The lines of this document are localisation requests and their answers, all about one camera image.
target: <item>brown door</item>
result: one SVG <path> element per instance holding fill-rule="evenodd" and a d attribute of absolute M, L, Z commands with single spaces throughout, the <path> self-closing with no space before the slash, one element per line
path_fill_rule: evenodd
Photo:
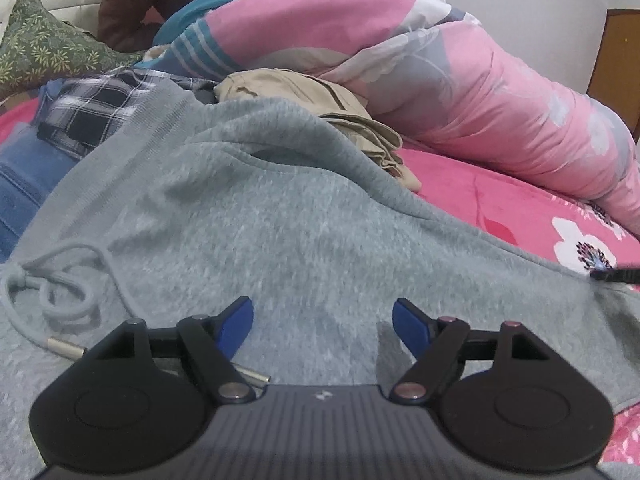
<path fill-rule="evenodd" d="M 587 95 L 640 135 L 640 10 L 610 10 Z"/>

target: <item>blue jeans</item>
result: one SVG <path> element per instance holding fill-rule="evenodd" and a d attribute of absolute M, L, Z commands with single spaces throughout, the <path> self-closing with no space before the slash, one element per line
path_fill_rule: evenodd
<path fill-rule="evenodd" d="M 75 164 L 25 123 L 16 124 L 0 144 L 0 263 L 7 260 L 46 197 Z"/>

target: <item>green pillow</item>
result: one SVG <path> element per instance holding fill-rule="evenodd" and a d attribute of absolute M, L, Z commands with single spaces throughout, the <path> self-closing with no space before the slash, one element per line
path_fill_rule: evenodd
<path fill-rule="evenodd" d="M 143 55 L 110 49 L 58 20 L 40 0 L 15 0 L 4 26 L 0 32 L 0 100 L 59 77 L 95 75 L 130 66 Z"/>

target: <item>plaid shirt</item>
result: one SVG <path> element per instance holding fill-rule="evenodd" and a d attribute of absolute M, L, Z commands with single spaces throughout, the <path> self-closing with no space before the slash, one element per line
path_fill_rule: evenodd
<path fill-rule="evenodd" d="M 210 92 L 215 99 L 212 81 L 121 67 L 101 76 L 68 79 L 57 95 L 45 91 L 36 114 L 38 137 L 73 158 L 83 158 L 111 137 L 165 78 L 185 90 Z"/>

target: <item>beige pants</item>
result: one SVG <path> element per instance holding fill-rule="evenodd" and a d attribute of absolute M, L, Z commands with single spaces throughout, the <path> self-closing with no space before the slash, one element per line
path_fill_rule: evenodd
<path fill-rule="evenodd" d="M 395 153 L 402 147 L 400 135 L 373 120 L 358 97 L 340 85 L 291 70 L 258 68 L 233 73 L 216 86 L 215 93 L 220 102 L 257 97 L 287 98 L 340 130 L 405 188 L 420 191 L 420 181 Z"/>

